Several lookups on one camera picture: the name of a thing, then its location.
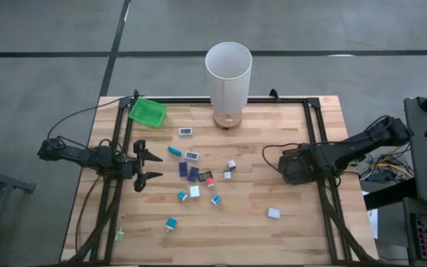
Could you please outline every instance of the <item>white block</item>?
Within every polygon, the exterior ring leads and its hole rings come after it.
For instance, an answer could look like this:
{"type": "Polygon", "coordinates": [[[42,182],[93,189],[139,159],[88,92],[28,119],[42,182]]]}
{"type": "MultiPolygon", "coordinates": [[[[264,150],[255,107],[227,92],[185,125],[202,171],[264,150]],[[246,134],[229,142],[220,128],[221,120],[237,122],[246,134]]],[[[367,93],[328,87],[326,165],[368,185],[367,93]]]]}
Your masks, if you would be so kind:
{"type": "Polygon", "coordinates": [[[191,197],[200,197],[200,190],[198,185],[191,186],[191,197]]]}
{"type": "Polygon", "coordinates": [[[269,208],[268,209],[268,217],[273,219],[279,219],[281,217],[281,211],[276,208],[269,208]]]}

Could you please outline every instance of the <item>wooden base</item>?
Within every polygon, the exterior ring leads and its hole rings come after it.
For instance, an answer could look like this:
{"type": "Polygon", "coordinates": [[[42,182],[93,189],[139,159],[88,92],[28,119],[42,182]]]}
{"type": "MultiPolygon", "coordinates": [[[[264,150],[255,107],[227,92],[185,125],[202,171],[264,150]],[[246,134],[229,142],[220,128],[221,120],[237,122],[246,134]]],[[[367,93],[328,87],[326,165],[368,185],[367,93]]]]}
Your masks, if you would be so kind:
{"type": "Polygon", "coordinates": [[[242,116],[243,113],[241,111],[233,114],[213,111],[213,121],[215,125],[223,130],[231,130],[238,127],[240,122],[242,122],[242,116]]]}

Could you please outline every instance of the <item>navy blue block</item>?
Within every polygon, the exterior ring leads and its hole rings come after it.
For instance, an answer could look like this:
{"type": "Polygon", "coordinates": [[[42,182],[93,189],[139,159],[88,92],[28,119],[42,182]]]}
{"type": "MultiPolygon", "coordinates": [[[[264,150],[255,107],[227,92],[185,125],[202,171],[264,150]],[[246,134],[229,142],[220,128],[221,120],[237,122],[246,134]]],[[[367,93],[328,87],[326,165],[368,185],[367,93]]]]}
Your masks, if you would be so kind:
{"type": "Polygon", "coordinates": [[[187,163],[181,162],[179,163],[179,176],[186,177],[187,176],[187,163]]]}
{"type": "Polygon", "coordinates": [[[191,170],[189,171],[189,177],[187,177],[187,180],[191,182],[195,182],[197,180],[197,174],[199,173],[199,169],[195,167],[191,167],[191,170]]]}

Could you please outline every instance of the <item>white cylinder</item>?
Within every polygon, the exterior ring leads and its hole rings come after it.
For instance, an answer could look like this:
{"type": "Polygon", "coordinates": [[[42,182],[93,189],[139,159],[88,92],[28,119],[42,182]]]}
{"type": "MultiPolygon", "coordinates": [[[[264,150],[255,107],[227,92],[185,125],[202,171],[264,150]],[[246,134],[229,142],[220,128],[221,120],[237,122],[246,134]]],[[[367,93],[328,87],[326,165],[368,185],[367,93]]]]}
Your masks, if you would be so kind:
{"type": "Polygon", "coordinates": [[[228,168],[230,169],[230,171],[236,169],[235,162],[233,160],[228,162],[228,168]]]}
{"type": "Polygon", "coordinates": [[[236,42],[223,42],[208,51],[207,85],[216,111],[239,113],[246,106],[252,62],[250,51],[236,42]]]}

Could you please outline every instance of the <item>small cylinder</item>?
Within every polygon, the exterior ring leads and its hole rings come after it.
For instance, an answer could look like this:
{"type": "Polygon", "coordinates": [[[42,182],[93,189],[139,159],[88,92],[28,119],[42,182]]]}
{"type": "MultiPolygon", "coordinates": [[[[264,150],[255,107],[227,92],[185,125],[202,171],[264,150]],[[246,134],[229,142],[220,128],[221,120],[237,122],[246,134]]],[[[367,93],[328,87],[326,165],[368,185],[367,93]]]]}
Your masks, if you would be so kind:
{"type": "Polygon", "coordinates": [[[236,169],[236,165],[233,160],[228,162],[228,168],[230,169],[230,171],[233,171],[234,169],[236,169]]]}
{"type": "Polygon", "coordinates": [[[207,187],[212,187],[212,186],[214,186],[214,179],[212,179],[212,178],[207,178],[206,180],[205,180],[205,183],[207,184],[207,187]]]}

